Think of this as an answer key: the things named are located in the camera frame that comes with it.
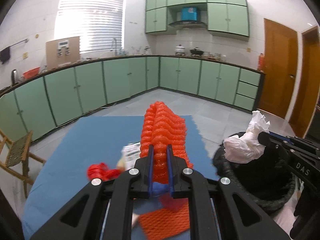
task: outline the window blind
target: window blind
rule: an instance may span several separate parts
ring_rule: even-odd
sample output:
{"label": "window blind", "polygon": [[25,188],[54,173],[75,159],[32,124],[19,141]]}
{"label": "window blind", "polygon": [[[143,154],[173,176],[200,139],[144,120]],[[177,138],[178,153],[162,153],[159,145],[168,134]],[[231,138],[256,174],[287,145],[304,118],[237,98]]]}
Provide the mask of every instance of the window blind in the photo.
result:
{"label": "window blind", "polygon": [[124,0],[60,0],[54,38],[80,36],[80,53],[120,49],[123,7]]}

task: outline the blue cloth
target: blue cloth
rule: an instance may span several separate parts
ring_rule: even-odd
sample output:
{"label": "blue cloth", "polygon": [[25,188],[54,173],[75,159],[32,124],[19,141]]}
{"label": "blue cloth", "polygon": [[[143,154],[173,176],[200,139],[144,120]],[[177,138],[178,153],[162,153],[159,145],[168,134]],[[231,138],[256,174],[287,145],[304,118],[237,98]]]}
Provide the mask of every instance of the blue cloth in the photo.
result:
{"label": "blue cloth", "polygon": [[[218,180],[216,169],[191,116],[186,119],[186,151],[194,169]],[[63,138],[39,173],[27,198],[22,217],[26,240],[67,203],[87,183],[87,168],[105,162],[111,169],[121,158],[121,149],[140,141],[143,116],[102,116],[80,118]],[[143,214],[162,208],[158,198],[134,201],[134,212]],[[189,231],[170,239],[189,239]],[[139,225],[132,229],[132,240],[146,239]]]}

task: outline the red mesh net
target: red mesh net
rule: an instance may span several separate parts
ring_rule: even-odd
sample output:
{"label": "red mesh net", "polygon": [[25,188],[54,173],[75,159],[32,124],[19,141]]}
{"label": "red mesh net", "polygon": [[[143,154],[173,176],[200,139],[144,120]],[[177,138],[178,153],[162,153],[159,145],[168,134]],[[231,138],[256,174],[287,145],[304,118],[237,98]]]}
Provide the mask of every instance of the red mesh net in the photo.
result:
{"label": "red mesh net", "polygon": [[190,228],[189,205],[184,204],[177,212],[162,208],[140,215],[139,223],[148,240],[175,236]]}
{"label": "red mesh net", "polygon": [[164,102],[150,105],[144,115],[141,134],[140,157],[148,155],[149,145],[154,146],[153,181],[168,184],[167,145],[171,144],[173,155],[183,158],[189,168],[193,168],[186,153],[186,123],[174,114]]}

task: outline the blue box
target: blue box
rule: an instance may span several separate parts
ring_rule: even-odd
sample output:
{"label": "blue box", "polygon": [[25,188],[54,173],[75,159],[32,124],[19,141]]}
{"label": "blue box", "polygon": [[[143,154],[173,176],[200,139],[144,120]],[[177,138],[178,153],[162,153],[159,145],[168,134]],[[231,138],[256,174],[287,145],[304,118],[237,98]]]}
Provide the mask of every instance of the blue box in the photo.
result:
{"label": "blue box", "polygon": [[186,21],[186,20],[198,20],[198,10],[196,7],[185,7],[182,8],[181,12],[181,20]]}

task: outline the crumpled paper towel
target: crumpled paper towel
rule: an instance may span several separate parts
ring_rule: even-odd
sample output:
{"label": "crumpled paper towel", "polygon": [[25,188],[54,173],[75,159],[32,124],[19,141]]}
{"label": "crumpled paper towel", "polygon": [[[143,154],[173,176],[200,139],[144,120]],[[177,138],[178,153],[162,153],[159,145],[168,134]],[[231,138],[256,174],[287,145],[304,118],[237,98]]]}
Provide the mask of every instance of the crumpled paper towel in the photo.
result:
{"label": "crumpled paper towel", "polygon": [[269,132],[270,122],[265,121],[265,116],[260,111],[252,111],[252,119],[243,136],[231,136],[223,141],[225,158],[233,163],[248,163],[258,159],[265,146],[258,141],[260,132]]}

